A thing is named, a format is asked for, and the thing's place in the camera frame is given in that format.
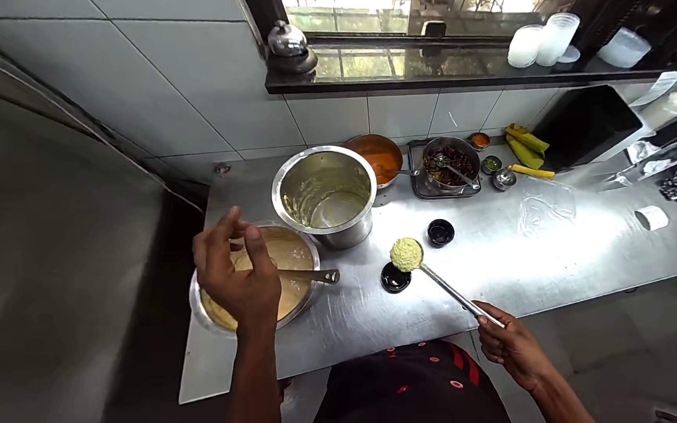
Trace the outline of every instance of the saucepan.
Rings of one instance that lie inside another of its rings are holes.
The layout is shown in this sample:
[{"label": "saucepan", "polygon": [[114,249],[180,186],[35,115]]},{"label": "saucepan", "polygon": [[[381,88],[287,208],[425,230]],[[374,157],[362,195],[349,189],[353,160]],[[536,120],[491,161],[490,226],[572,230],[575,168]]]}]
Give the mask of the saucepan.
[{"label": "saucepan", "polygon": [[349,140],[344,147],[352,150],[367,160],[375,172],[375,181],[378,189],[390,186],[397,175],[417,176],[419,169],[401,170],[404,157],[401,149],[391,139],[376,134],[356,136]]},{"label": "saucepan", "polygon": [[465,181],[462,181],[459,178],[455,178],[446,182],[441,182],[436,179],[436,176],[441,178],[441,173],[447,171],[445,169],[441,170],[440,166],[435,164],[436,160],[434,157],[439,155],[442,151],[459,153],[465,157],[465,160],[469,165],[466,167],[466,169],[459,170],[464,170],[462,173],[465,173],[465,176],[469,179],[477,179],[477,175],[479,175],[480,170],[480,159],[477,155],[477,151],[475,151],[475,149],[465,140],[454,137],[439,137],[428,142],[425,146],[425,149],[422,151],[422,167],[424,168],[425,175],[431,184],[438,186],[444,191],[461,190],[465,185],[467,185]]}]

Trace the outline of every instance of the tiled wall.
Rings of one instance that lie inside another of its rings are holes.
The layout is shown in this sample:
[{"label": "tiled wall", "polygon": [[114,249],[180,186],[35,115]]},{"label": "tiled wall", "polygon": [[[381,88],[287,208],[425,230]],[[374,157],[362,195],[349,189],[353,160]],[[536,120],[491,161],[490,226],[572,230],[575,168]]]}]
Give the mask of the tiled wall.
[{"label": "tiled wall", "polygon": [[[273,96],[237,0],[0,0],[0,48],[135,143],[136,158],[202,182],[215,162],[370,132],[399,144],[500,134],[511,122],[536,124],[567,90]],[[633,101],[649,85],[619,91]]]}]

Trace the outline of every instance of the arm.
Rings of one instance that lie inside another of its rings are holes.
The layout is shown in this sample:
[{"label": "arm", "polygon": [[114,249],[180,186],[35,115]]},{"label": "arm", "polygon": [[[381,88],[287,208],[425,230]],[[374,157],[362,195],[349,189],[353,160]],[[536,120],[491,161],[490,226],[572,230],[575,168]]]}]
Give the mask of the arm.
[{"label": "arm", "polygon": [[568,382],[555,369],[539,343],[514,316],[497,307],[475,301],[498,319],[505,329],[480,316],[482,352],[502,364],[522,388],[529,391],[548,423],[594,423]]},{"label": "arm", "polygon": [[[216,226],[195,236],[198,283],[238,322],[229,423],[281,421],[276,382],[275,336],[281,282],[258,228],[240,221],[232,207]],[[244,236],[252,270],[235,272],[231,239]]]}]

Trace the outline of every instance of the plastic bag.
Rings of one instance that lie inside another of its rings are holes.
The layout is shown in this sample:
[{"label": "plastic bag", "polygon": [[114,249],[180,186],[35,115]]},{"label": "plastic bag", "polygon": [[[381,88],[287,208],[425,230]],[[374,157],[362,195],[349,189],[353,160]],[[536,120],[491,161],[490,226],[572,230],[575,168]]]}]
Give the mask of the plastic bag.
[{"label": "plastic bag", "polygon": [[569,185],[528,176],[519,182],[522,191],[518,231],[539,238],[548,232],[571,229],[576,218],[576,200]]}]

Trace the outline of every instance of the orange sauce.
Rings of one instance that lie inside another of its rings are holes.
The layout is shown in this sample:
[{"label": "orange sauce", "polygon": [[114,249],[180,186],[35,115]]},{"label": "orange sauce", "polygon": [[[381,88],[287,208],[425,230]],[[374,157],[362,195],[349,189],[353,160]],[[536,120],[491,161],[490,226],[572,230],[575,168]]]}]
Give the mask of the orange sauce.
[{"label": "orange sauce", "polygon": [[490,140],[487,139],[484,134],[475,134],[472,137],[472,141],[475,141],[475,144],[479,145],[480,147],[487,147],[487,145],[490,144]]},{"label": "orange sauce", "polygon": [[396,177],[396,174],[388,170],[399,170],[399,165],[391,153],[363,154],[362,157],[370,163],[375,172],[375,180],[378,185],[385,184]]}]

